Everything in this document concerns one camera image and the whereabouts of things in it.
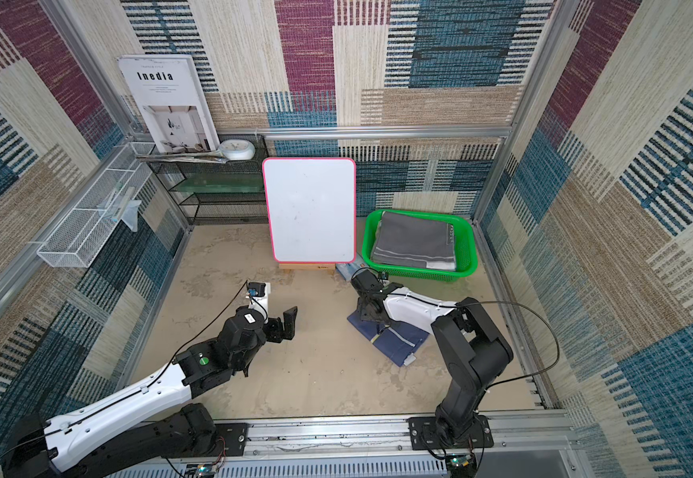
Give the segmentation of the grey striped pillowcase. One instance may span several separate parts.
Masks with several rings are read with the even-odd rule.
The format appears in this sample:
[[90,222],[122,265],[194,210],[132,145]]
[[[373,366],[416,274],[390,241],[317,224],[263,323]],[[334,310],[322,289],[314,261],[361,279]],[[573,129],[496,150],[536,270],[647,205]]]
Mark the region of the grey striped pillowcase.
[[376,264],[455,271],[455,237],[447,222],[386,211],[370,252]]

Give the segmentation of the navy blue pillowcase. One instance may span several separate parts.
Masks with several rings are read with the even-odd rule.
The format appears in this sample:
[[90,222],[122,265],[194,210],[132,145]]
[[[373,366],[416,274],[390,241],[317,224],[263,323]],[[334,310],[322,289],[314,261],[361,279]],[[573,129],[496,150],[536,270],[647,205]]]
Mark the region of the navy blue pillowcase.
[[428,332],[411,324],[393,322],[391,325],[363,320],[358,311],[348,316],[348,322],[376,349],[396,366],[409,366],[416,352],[429,338]]

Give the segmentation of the green plastic basket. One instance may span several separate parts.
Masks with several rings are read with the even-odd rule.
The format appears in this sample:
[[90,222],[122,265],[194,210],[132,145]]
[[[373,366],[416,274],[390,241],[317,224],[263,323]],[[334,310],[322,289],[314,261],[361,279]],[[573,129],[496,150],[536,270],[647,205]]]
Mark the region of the green plastic basket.
[[472,225],[441,213],[378,209],[366,217],[360,255],[390,276],[455,282],[479,266]]

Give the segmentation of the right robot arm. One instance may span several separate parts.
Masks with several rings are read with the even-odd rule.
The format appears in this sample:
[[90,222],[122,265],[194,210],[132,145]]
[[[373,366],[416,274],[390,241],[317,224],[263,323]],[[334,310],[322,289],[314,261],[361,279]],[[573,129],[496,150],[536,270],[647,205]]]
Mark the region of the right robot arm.
[[492,445],[486,417],[478,412],[487,392],[511,380],[499,376],[514,352],[484,303],[432,299],[388,282],[368,268],[350,277],[358,294],[348,322],[396,366],[406,366],[434,338],[451,382],[433,418],[412,418],[409,430],[416,449],[437,460],[454,448],[481,450]]

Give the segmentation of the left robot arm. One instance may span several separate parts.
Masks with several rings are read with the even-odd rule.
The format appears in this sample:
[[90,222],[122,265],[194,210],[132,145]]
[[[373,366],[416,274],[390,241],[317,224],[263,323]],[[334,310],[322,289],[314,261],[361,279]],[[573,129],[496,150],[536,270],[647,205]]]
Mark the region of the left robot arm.
[[107,477],[147,460],[207,456],[219,438],[197,398],[248,374],[268,343],[294,339],[298,310],[269,315],[262,283],[247,287],[249,303],[217,337],[181,346],[161,368],[93,404],[52,418],[18,421],[0,458],[6,477]]

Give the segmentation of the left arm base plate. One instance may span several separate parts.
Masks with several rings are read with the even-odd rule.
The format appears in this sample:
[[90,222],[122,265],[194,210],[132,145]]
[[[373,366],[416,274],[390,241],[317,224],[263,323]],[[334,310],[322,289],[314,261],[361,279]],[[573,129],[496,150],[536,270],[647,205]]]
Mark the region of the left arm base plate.
[[241,457],[244,455],[249,424],[247,422],[215,422],[207,457]]

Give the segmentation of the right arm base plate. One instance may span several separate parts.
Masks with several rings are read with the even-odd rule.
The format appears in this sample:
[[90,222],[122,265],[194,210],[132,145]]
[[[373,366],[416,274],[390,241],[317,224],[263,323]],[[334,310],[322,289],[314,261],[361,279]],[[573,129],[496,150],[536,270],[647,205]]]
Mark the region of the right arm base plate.
[[423,415],[406,420],[413,450],[451,450],[458,448],[492,448],[488,418],[474,414],[464,424],[452,424],[441,417]]

